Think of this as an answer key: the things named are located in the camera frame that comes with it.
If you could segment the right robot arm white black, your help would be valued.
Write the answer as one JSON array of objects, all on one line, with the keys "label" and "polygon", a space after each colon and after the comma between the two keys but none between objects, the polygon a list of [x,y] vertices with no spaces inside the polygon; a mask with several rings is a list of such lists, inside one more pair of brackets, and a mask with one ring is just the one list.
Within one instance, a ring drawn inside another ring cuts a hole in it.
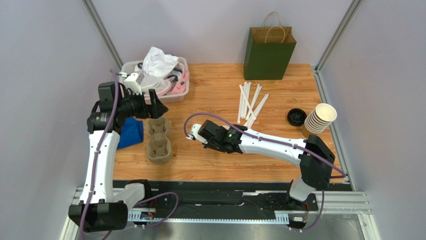
[{"label": "right robot arm white black", "polygon": [[227,154],[255,154],[279,159],[300,169],[287,192],[290,200],[304,202],[314,191],[329,188],[335,155],[320,137],[310,135],[308,139],[292,139],[263,134],[237,125],[225,127],[206,120],[193,124],[189,134],[212,149]]}]

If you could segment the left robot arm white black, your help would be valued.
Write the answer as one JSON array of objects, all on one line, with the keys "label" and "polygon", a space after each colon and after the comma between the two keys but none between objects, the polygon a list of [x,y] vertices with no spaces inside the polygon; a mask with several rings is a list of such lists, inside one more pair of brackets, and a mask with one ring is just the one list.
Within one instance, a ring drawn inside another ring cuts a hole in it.
[{"label": "left robot arm white black", "polygon": [[114,162],[122,127],[128,118],[158,119],[168,111],[154,89],[148,90],[150,103],[142,94],[128,93],[114,81],[101,83],[98,101],[87,119],[89,160],[83,191],[68,217],[79,227],[80,235],[122,230],[129,211],[146,197],[147,181],[132,180],[124,189],[113,191]]}]

